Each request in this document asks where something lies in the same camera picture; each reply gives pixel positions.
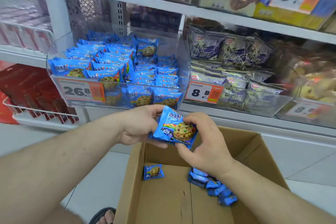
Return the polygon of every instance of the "open cardboard box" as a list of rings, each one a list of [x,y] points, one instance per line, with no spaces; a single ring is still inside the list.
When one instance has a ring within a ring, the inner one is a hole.
[[[260,134],[219,127],[231,155],[250,169],[289,189]],[[193,148],[201,143],[198,135]],[[144,181],[144,166],[162,164],[165,177]],[[137,144],[129,157],[115,224],[257,224],[238,199],[231,207],[187,181],[190,165],[173,145]]]

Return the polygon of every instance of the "person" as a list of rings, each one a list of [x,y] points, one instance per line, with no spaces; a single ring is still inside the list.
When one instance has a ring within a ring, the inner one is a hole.
[[[149,142],[157,128],[155,118],[163,105],[137,107],[114,113],[59,136],[0,158],[0,219],[6,224],[81,224],[62,208],[61,200],[98,164],[117,143]],[[214,121],[204,113],[184,117],[196,124],[202,143],[194,152],[175,144],[191,166],[219,178],[262,223],[336,223],[331,214],[235,161]],[[111,210],[95,223],[110,224]]]

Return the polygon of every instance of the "brown package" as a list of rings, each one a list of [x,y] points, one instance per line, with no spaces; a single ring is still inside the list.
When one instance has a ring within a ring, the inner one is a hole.
[[[219,127],[231,155],[260,175],[280,186],[288,186],[260,134]],[[201,142],[198,135],[193,149]],[[143,181],[144,166],[162,164],[165,177]],[[232,207],[209,197],[205,189],[187,181],[190,166],[176,147],[157,148],[137,144],[129,157],[115,224],[258,224],[257,218],[238,199]]]

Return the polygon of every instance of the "white wire basket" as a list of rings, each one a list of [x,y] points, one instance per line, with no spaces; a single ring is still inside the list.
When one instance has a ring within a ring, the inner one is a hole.
[[[79,125],[79,118],[76,114],[16,106],[11,104],[9,98],[6,98],[2,103],[11,110],[13,118],[20,124],[62,131],[76,128]]]

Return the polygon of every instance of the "sandal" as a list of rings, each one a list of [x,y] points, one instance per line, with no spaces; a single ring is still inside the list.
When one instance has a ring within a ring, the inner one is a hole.
[[[108,210],[112,210],[112,212],[115,214],[116,213],[116,209],[115,208],[112,208],[112,207],[106,207],[104,209],[101,209],[98,213],[96,213],[92,219],[90,220],[89,224],[96,224],[101,217],[104,217],[105,216],[105,213],[108,211]]]

